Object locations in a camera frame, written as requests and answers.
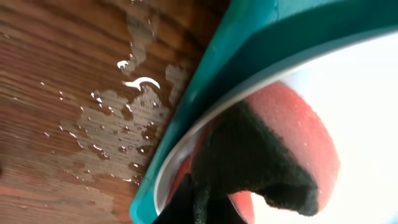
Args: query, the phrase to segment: teal plastic rim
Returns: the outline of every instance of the teal plastic rim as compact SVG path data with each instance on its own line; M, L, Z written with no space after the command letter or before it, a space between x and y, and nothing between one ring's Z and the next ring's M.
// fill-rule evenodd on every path
M156 219L157 173L171 148L214 100L263 68L287 66L278 62L289 56L349 35L398 24L398 2L394 0L302 1L297 7L287 7L289 2L231 1L131 204L134 223L150 224ZM371 34L339 40L338 45L320 47L312 55L298 54L296 62Z

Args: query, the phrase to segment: scouring side of sponge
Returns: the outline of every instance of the scouring side of sponge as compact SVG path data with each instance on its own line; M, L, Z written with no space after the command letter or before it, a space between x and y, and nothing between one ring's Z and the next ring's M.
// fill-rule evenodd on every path
M277 208L318 212L317 183L245 101L216 119L191 172L195 188L209 189L210 198L248 190Z

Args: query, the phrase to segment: water spill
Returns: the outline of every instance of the water spill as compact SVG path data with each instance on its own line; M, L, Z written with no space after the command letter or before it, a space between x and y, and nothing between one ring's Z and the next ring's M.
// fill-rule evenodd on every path
M141 183L142 182L142 178L143 178L143 175L142 174L136 174L136 175L134 175L134 177L133 177L133 182L136 184L136 183Z
M171 104L176 105L187 86L189 75L185 70L173 65L168 65L165 72L166 80L173 83L169 101Z
M88 132L87 132L87 130L85 128L82 128L80 125L78 125L76 123L72 124L72 125L73 125L74 128L76 128L76 130L78 131L78 133L79 133L79 135L81 137L88 138Z
M41 147L40 149L38 148L37 150L40 150L42 152L46 152L48 154L63 154L65 156L67 155L71 155L74 153L78 153L81 152L82 150L84 150L83 146L81 145L80 141L77 138L77 135L69 132L67 130L64 130L63 126L59 126L60 130L54 132L51 135L51 139L54 142L65 142L66 139L70 139L73 138L73 141L67 141L67 144L56 147L56 148L44 148Z
M109 155L106 154L106 152L100 148L99 146L97 146L96 144L92 144L91 146L88 146L88 149L91 152L94 152L99 159L101 159L102 161L106 160L106 159L111 159L111 157Z
M157 139L157 128L159 126L156 125L153 121L148 122L146 126L146 130L142 132L142 137L149 141L155 141Z
M145 18L127 15L127 28L133 36L135 43L148 45L153 42L156 39L158 26L159 13L157 11L154 11L152 15L148 15Z
M90 108L100 111L106 116L111 116L114 113L112 107L104 105L104 100L103 98L101 98L102 96L100 95L99 91L91 92L90 96L91 96L91 101L88 102L88 106Z
M97 189L101 193L108 194L113 197L112 211L115 211L117 219L124 222L131 222L129 216L129 206L137 190L138 185L134 182L125 181L122 178L112 176L110 174L92 175L92 181L81 179L67 171L59 170L57 172L59 179L71 184L83 185L88 190L90 188Z
M126 121L132 121L132 120L133 120L134 116L133 116L132 110L131 110L131 108L130 108L130 106L129 106L128 104L126 104L126 105L123 107L123 109L121 110L121 112L122 112L123 118L124 118Z

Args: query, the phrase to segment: wooden table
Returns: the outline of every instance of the wooden table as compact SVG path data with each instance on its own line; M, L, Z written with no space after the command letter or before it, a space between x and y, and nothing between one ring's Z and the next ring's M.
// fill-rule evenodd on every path
M131 223L227 5L0 0L0 223Z

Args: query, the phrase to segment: black scrubbing pad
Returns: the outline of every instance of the black scrubbing pad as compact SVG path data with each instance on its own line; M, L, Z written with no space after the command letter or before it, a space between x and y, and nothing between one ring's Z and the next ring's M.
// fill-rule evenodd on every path
M216 119L191 172L197 192L208 190L210 198L248 190L273 207L318 212L317 183L244 101Z
M194 191L190 174L186 174L169 204L152 224L194 224ZM205 206L206 224L245 224L228 198L215 198Z

